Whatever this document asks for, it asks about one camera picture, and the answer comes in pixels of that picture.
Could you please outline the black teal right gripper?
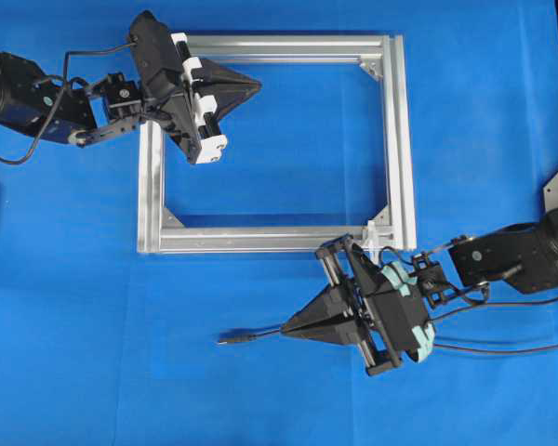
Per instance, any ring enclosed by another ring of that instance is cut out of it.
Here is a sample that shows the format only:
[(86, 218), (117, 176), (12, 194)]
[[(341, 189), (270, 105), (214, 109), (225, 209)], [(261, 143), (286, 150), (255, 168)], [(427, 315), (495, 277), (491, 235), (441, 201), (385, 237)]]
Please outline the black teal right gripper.
[(418, 280), (398, 261), (376, 265), (351, 236), (315, 252), (328, 285), (281, 326), (281, 334), (359, 349), (369, 376), (433, 351), (435, 328)]

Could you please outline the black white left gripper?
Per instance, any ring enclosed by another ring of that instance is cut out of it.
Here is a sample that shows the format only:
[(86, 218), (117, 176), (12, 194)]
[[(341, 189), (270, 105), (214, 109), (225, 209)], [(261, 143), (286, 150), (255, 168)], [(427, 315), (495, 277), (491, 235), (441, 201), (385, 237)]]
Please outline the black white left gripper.
[(193, 57), (187, 38), (175, 42), (168, 27), (149, 10), (134, 18), (127, 41), (133, 45), (147, 118), (161, 126), (189, 163), (219, 161), (228, 144), (219, 121), (257, 95), (261, 82), (210, 59)]

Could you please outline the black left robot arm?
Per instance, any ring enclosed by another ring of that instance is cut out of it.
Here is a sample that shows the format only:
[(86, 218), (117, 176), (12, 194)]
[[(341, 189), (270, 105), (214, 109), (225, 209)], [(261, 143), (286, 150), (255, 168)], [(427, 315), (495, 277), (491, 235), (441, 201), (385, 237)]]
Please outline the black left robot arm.
[(0, 52), (0, 125), (78, 147), (118, 138), (153, 121), (190, 164), (220, 159), (228, 145), (220, 120), (250, 100), (259, 81), (192, 55), (148, 10), (131, 23), (129, 49), (139, 80), (110, 73), (96, 83), (64, 69), (48, 75), (32, 60)]

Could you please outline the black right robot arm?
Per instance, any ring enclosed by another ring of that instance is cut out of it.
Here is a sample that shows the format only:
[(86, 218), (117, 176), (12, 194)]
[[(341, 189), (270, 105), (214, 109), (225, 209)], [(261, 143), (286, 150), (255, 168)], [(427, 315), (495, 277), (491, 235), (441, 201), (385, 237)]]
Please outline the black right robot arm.
[[(435, 340), (431, 309), (458, 297), (472, 307), (484, 305), (491, 282), (505, 282), (523, 295), (558, 287), (558, 207), (539, 222), (458, 237), (444, 249), (461, 287), (427, 252), (373, 263), (349, 234), (322, 244), (315, 255), (328, 284), (281, 326), (281, 335), (355, 345), (369, 375), (400, 367), (403, 354), (422, 362)], [(472, 292), (481, 298), (468, 299)]]

